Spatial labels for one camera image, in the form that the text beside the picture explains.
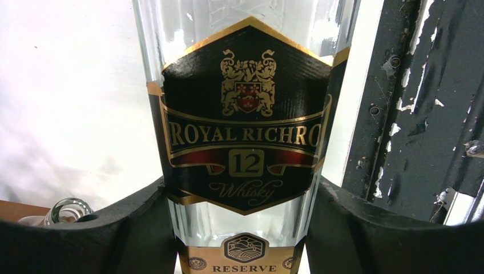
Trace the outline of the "brown wooden wine rack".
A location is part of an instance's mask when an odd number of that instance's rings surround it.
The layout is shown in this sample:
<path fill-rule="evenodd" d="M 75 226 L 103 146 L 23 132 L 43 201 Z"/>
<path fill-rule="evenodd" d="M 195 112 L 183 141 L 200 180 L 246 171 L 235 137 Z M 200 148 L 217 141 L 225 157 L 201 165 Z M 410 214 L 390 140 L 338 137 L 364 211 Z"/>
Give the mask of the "brown wooden wine rack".
<path fill-rule="evenodd" d="M 1 220 L 17 222 L 26 216 L 45 216 L 49 208 L 1 200 Z"/>

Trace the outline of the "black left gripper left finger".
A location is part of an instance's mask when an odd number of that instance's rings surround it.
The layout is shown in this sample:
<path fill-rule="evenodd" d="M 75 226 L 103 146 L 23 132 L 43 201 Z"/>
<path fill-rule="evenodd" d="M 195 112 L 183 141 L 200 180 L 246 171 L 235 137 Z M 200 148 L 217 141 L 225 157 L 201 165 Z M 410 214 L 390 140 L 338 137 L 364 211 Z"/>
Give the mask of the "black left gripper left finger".
<path fill-rule="evenodd" d="M 78 221 L 1 221 L 2 273 L 173 273 L 176 244 L 163 178 Z"/>

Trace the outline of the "clear liquor bottle black cap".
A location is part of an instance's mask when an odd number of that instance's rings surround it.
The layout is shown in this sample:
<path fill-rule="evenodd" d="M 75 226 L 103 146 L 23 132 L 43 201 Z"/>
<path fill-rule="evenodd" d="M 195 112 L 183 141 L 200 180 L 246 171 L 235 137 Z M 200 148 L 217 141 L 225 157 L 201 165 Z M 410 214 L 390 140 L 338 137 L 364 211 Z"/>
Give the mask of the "clear liquor bottle black cap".
<path fill-rule="evenodd" d="M 297 273 L 359 1 L 134 1 L 183 273 Z"/>

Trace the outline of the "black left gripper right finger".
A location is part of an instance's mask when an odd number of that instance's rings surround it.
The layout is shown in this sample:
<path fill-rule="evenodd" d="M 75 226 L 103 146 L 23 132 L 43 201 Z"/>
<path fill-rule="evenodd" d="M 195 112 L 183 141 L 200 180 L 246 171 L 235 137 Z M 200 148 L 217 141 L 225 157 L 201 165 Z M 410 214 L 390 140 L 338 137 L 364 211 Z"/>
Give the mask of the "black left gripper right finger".
<path fill-rule="evenodd" d="M 306 250 L 312 273 L 482 273 L 483 222 L 412 219 L 322 179 Z"/>

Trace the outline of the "tall clear glass bottle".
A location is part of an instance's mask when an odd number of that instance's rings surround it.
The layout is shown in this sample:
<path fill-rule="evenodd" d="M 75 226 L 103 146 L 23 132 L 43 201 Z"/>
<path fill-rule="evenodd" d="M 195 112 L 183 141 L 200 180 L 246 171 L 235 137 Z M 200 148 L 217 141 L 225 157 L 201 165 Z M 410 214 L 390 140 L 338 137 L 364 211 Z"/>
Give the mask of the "tall clear glass bottle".
<path fill-rule="evenodd" d="M 74 223 L 91 213 L 93 213 L 92 208 L 84 200 L 65 198 L 57 202 L 45 216 L 26 216 L 19 219 L 18 223 L 32 227 L 44 227 L 56 223 Z"/>

